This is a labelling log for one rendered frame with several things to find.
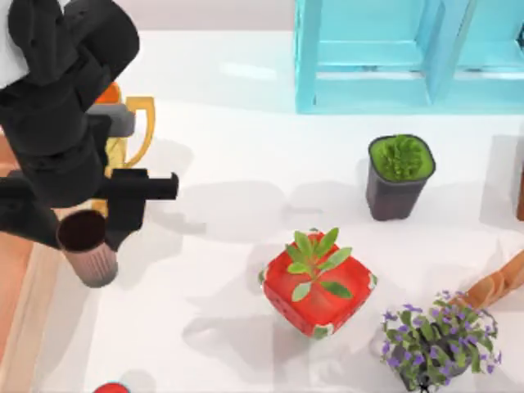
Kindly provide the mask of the light blue rack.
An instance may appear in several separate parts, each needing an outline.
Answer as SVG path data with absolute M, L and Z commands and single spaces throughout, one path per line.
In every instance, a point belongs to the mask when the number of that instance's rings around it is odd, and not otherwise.
M 524 114 L 524 0 L 295 0 L 317 114 Z

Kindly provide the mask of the green plant in dark pot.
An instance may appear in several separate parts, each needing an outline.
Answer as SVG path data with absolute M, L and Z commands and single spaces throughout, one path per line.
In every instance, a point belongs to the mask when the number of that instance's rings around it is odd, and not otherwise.
M 420 137 L 395 134 L 368 145 L 366 199 L 377 221 L 410 216 L 427 180 L 435 173 L 431 149 Z

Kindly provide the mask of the orange round object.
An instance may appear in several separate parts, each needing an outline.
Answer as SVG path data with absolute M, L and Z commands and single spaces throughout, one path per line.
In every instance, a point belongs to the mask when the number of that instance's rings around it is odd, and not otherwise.
M 96 104 L 120 104 L 121 102 L 120 86 L 116 82 L 112 82 L 95 101 Z

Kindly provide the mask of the shallow salmon-coloured box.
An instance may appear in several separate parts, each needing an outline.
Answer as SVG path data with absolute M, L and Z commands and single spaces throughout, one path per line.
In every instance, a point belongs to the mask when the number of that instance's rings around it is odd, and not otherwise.
M 29 393 L 61 253 L 0 233 L 0 393 Z

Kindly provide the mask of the leafy plant in red pot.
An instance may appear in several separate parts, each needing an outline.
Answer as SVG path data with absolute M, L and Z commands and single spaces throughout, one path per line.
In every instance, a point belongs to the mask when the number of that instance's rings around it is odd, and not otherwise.
M 294 232 L 294 240 L 258 274 L 273 307 L 296 329 L 317 340 L 332 335 L 366 302 L 377 276 L 339 247 L 338 228 Z

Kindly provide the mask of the pink ribbed cup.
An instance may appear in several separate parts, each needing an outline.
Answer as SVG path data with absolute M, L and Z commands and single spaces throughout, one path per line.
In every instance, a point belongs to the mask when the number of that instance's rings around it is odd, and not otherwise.
M 106 221 L 96 210 L 78 210 L 58 225 L 56 239 L 81 282 L 90 288 L 110 284 L 118 273 L 116 253 L 106 244 Z

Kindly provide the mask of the brown wooden object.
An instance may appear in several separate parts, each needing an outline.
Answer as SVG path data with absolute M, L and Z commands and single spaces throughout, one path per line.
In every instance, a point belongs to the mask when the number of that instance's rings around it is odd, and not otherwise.
M 519 221 L 524 222 L 524 164 L 522 165 L 522 172 L 519 183 L 516 217 Z

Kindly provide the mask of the purple flower plant in pot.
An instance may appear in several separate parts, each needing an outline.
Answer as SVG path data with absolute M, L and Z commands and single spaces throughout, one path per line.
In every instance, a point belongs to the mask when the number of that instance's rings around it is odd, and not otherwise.
M 436 295 L 429 309 L 404 304 L 383 315 L 381 358 L 409 392 L 434 393 L 469 370 L 491 374 L 502 363 L 498 324 L 458 293 Z

